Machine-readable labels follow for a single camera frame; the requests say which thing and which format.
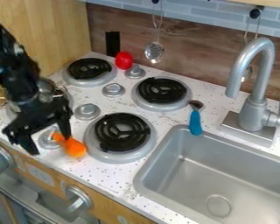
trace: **oven handle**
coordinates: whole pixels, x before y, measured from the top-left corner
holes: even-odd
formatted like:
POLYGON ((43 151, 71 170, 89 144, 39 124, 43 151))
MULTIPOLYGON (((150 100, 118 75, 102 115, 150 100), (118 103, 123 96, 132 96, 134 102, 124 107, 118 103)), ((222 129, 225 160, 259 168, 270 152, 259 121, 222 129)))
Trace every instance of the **oven handle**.
POLYGON ((51 212, 44 206, 37 203, 39 194, 31 188, 19 183, 16 179, 5 173, 0 174, 0 193, 15 201, 24 209, 36 214, 47 222, 62 224, 87 224, 88 222, 78 217, 74 222, 68 222, 57 214, 51 212))

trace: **sink drain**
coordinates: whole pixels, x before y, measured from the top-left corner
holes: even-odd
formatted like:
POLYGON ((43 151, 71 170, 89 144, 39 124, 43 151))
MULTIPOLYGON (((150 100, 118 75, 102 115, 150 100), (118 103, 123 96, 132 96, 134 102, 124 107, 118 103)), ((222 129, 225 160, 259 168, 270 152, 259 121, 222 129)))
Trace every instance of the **sink drain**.
POLYGON ((232 210, 228 200, 220 195, 211 195, 206 200, 206 207, 211 215, 219 218, 227 217, 232 210))

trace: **wooden cabinet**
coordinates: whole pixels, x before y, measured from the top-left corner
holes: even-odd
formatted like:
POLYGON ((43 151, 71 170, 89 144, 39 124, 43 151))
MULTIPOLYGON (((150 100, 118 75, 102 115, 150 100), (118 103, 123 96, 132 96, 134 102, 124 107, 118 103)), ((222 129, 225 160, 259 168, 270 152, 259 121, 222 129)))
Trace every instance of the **wooden cabinet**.
POLYGON ((0 142, 0 146, 5 148, 13 157, 17 164, 14 170, 21 176, 29 179, 43 189, 66 199, 65 189, 67 186, 75 186, 81 189, 92 201, 92 206, 88 212, 95 218, 106 224, 151 224, 154 223, 136 213, 126 206, 102 195, 101 193, 69 178, 68 176, 49 168, 40 162, 28 157, 16 150, 10 150, 7 145, 0 142))
POLYGON ((280 0, 228 0, 228 1, 280 8, 280 0))

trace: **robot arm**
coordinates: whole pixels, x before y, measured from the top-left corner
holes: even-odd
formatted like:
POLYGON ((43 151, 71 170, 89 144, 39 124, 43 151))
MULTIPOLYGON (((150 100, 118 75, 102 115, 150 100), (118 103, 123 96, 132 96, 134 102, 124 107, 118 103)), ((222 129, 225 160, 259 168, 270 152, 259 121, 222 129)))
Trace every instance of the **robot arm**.
POLYGON ((6 90, 8 99, 16 103, 20 113, 3 133, 12 144, 20 144, 30 154, 39 150, 32 135, 53 123, 68 139, 71 136, 69 119, 73 114, 68 100, 60 97, 42 101, 39 97, 39 67, 15 38, 0 25, 0 85, 6 90))

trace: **red toy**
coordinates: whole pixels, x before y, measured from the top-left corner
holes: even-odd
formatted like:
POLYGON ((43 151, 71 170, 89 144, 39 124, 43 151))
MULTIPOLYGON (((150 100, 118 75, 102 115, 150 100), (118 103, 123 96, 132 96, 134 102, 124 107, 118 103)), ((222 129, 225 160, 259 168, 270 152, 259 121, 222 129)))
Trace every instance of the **red toy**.
POLYGON ((117 67, 127 70, 133 66, 133 56, 129 52, 119 52, 115 58, 117 67))

